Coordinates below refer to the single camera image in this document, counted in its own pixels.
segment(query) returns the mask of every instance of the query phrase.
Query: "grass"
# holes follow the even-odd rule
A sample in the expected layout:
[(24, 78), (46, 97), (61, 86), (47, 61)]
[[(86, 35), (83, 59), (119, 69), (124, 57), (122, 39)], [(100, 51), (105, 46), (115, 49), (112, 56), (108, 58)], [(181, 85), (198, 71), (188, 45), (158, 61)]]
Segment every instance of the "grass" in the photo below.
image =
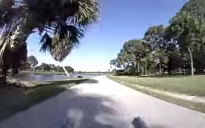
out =
[(67, 90), (70, 84), (77, 84), (86, 80), (50, 81), (43, 84), (34, 83), (35, 86), (30, 88), (0, 89), (0, 121), (58, 95)]
[(187, 95), (205, 97), (205, 75), (176, 77), (110, 76), (114, 80)]
[(202, 104), (202, 103), (195, 103), (195, 102), (190, 102), (188, 100), (183, 100), (183, 99), (178, 99), (178, 98), (174, 98), (174, 97), (170, 97), (170, 96), (166, 96), (166, 95), (163, 95), (163, 94), (159, 94), (159, 93), (155, 93), (155, 92), (152, 92), (152, 91), (149, 91), (149, 90), (146, 90), (146, 89), (142, 89), (140, 88), (139, 86), (137, 86), (137, 84), (135, 83), (135, 79), (140, 79), (140, 81), (142, 81), (142, 79), (148, 79), (148, 78), (134, 78), (134, 82), (129, 82), (130, 80), (128, 79), (126, 81), (127, 78), (132, 78), (132, 77), (117, 77), (117, 76), (109, 76), (109, 78), (113, 79), (114, 81), (116, 82), (119, 82), (121, 84), (124, 84), (132, 89), (135, 89), (135, 90), (138, 90), (140, 92), (143, 92), (145, 94), (148, 94), (148, 95), (151, 95), (151, 96), (154, 96), (154, 97), (157, 97), (159, 99), (162, 99), (164, 101), (167, 101), (167, 102), (170, 102), (170, 103), (173, 103), (173, 104), (177, 104), (177, 105), (180, 105), (180, 106), (183, 106), (183, 107), (186, 107), (186, 108), (189, 108), (189, 109), (192, 109), (192, 110), (196, 110), (196, 111), (199, 111), (199, 112), (202, 112), (202, 113), (205, 113), (205, 104)]

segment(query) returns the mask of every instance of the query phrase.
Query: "tree trunk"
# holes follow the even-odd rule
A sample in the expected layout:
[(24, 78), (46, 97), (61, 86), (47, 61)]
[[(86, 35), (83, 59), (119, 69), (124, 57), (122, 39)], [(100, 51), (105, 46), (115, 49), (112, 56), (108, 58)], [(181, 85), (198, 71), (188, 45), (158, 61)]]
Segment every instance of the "tree trunk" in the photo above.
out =
[(1, 37), (0, 39), (0, 79), (1, 80), (6, 81), (7, 70), (12, 67), (13, 64), (12, 61), (17, 59), (14, 56), (14, 53), (16, 53), (19, 50), (20, 46), (26, 42), (28, 36), (32, 33), (33, 28), (34, 26), (21, 25), (16, 28), (16, 30), (11, 36)]
[(188, 48), (188, 53), (190, 56), (190, 62), (191, 62), (191, 75), (194, 75), (194, 60), (193, 60), (193, 54), (190, 48)]
[(68, 71), (66, 70), (65, 66), (64, 66), (64, 67), (62, 66), (62, 68), (63, 68), (63, 70), (65, 71), (66, 76), (67, 76), (67, 77), (70, 77), (70, 75), (69, 75)]
[(147, 75), (147, 61), (145, 61), (145, 74), (144, 75)]
[(139, 72), (140, 72), (140, 65), (139, 65), (139, 62), (137, 62), (137, 72), (138, 72), (138, 75), (139, 75)]
[(160, 75), (162, 76), (162, 62), (161, 62), (161, 56), (159, 56), (159, 71), (160, 71)]

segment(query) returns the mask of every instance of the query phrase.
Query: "lake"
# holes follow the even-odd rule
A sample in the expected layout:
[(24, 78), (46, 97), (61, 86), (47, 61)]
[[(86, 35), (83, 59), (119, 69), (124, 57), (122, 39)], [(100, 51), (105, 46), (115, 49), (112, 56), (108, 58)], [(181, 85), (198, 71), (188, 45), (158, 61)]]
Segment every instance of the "lake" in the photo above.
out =
[[(98, 74), (70, 74), (70, 78), (77, 78), (78, 76), (82, 76), (83, 78), (92, 78), (98, 76)], [(54, 74), (38, 75), (38, 74), (31, 74), (31, 73), (22, 73), (13, 78), (23, 80), (23, 81), (58, 81), (58, 80), (68, 79), (66, 75), (54, 75)]]

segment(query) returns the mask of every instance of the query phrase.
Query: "paved path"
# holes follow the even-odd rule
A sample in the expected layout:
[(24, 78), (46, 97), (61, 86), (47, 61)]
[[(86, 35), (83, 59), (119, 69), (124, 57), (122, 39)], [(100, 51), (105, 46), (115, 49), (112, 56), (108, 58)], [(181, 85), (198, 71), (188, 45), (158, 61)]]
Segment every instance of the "paved path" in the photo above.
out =
[(205, 128), (205, 114), (139, 93), (105, 76), (0, 123), (0, 128)]

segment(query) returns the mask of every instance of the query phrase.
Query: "distant tree line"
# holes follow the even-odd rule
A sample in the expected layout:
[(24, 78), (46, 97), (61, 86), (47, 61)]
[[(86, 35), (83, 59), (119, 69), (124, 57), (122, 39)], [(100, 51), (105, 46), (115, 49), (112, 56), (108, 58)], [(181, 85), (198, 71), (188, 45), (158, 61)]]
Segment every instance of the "distant tree line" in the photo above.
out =
[(205, 73), (205, 0), (189, 0), (169, 26), (152, 26), (125, 42), (110, 61), (117, 74)]
[[(21, 66), (21, 70), (64, 72), (63, 67), (58, 65), (46, 64), (46, 63), (42, 63), (39, 66), (37, 65), (38, 65), (37, 58), (31, 55), (27, 58), (27, 61), (23, 62)], [(65, 68), (69, 73), (74, 72), (74, 69), (71, 66), (65, 66)]]

